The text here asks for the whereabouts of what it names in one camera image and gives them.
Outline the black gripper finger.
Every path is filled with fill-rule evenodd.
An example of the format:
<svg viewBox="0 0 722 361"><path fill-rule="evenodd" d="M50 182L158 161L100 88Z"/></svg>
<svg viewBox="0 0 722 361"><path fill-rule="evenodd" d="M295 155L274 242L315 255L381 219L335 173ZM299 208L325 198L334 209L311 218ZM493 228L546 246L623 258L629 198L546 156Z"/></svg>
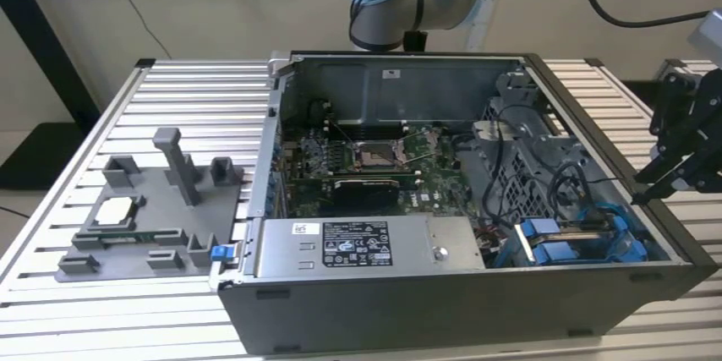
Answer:
<svg viewBox="0 0 722 361"><path fill-rule="evenodd" d="M657 84L650 134L652 160L636 175L640 183L698 183L705 174L704 77L669 73Z"/></svg>
<svg viewBox="0 0 722 361"><path fill-rule="evenodd" d="M646 205L652 200L669 198L681 191L720 193L721 146L713 147L708 140L688 155L680 149L654 146L653 159L634 180L648 185L642 192L633 195L634 205Z"/></svg>

